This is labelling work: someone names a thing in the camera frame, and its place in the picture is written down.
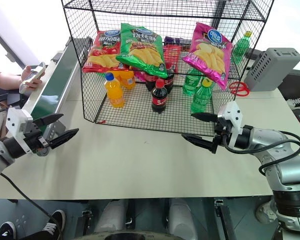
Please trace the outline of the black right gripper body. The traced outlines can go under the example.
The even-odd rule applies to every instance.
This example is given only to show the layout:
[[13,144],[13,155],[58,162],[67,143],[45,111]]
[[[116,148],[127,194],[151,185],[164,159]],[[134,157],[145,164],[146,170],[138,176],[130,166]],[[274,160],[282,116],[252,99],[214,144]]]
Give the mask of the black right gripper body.
[[222,117],[218,118],[215,128],[214,128],[214,137],[212,140],[211,152],[215,154],[217,152],[218,146],[223,146],[223,136],[227,139],[231,133],[231,122],[225,120]]

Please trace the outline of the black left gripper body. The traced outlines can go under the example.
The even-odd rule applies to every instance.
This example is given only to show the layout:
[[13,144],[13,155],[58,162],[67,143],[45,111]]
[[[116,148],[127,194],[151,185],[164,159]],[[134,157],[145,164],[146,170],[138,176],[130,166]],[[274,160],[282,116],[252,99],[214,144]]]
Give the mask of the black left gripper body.
[[24,139],[31,152],[39,157],[45,157],[50,151],[49,141],[42,136],[42,131],[32,123],[30,129],[24,133]]

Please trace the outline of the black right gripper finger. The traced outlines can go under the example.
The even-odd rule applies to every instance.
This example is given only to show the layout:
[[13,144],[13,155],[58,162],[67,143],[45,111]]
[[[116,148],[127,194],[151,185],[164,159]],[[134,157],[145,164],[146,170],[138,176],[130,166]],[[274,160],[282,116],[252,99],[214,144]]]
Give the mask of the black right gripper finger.
[[210,152],[214,152],[214,143],[212,141],[205,140],[202,137],[194,135],[194,134],[183,133],[181,136],[186,141],[190,142],[191,144],[193,144],[197,147],[207,149]]
[[192,113],[191,116],[203,122],[212,122],[212,123],[218,122],[218,116],[214,113],[195,112]]

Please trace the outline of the person's bare hand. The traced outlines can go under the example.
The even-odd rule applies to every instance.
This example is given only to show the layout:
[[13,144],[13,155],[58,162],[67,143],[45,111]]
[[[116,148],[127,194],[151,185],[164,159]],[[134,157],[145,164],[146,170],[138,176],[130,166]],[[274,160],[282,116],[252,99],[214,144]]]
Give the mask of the person's bare hand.
[[45,67],[38,66],[37,70],[27,65],[21,74],[21,83],[25,84],[30,89],[37,88],[41,83],[41,77],[45,75]]

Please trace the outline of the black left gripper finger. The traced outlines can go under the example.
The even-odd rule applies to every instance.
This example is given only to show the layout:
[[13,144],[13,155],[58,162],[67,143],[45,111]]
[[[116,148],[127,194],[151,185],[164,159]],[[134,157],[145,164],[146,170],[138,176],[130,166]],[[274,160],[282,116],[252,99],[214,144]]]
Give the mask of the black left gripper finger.
[[71,138],[73,138],[79,131],[79,128],[69,129],[62,133],[60,136],[53,140],[48,141],[48,145],[51,149],[55,149],[66,142],[68,142]]
[[58,121],[63,115],[63,113],[51,113],[46,116],[40,117],[36,120],[33,120],[33,123],[37,127],[48,126]]

